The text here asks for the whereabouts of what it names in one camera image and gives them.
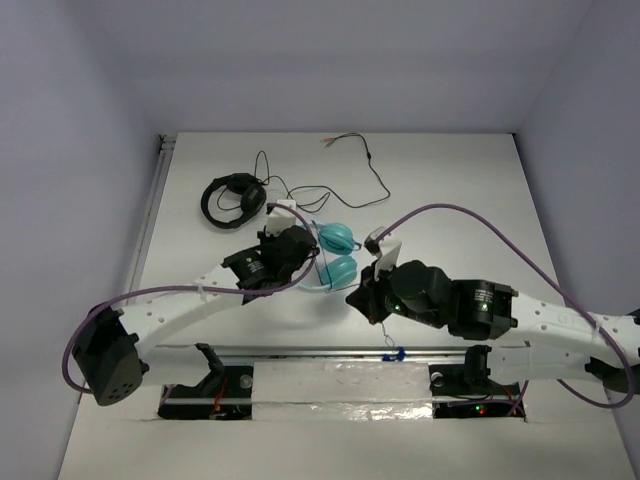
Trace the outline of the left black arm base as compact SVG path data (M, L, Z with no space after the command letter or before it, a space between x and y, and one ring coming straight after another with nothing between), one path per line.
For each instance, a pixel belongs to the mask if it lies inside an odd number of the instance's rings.
M254 366L226 366L210 345L195 348L206 359L206 374L194 385L164 386L157 415L163 420L251 420Z

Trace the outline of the teal cat-ear headphones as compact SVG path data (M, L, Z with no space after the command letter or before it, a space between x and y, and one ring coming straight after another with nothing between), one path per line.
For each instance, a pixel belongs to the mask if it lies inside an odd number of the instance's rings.
M353 253L360 250L351 229L342 223L313 222L321 261L316 267L317 284L300 284L299 289L313 293L329 293L346 289L358 274Z

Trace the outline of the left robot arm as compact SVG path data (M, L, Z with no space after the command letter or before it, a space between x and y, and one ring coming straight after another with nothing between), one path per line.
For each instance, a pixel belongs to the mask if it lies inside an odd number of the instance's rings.
M65 347L64 381L100 406L124 400L148 379L149 354L164 340L215 314L295 286L319 253L304 226L262 233L259 240L192 284L132 291L93 307Z

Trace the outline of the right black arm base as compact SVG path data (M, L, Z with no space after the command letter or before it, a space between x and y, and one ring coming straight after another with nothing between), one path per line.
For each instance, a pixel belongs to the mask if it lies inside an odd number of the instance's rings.
M462 362L429 366L435 419L526 418L523 388L489 378L492 352L488 346L473 346Z

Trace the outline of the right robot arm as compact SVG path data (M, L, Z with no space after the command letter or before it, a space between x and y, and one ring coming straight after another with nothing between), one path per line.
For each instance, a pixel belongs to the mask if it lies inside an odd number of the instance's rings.
M361 273L346 302L370 324L398 315L469 342L460 364L433 367L436 395L486 395L526 380L585 380L639 392L639 314L615 317L535 299L486 280L452 280L414 260Z

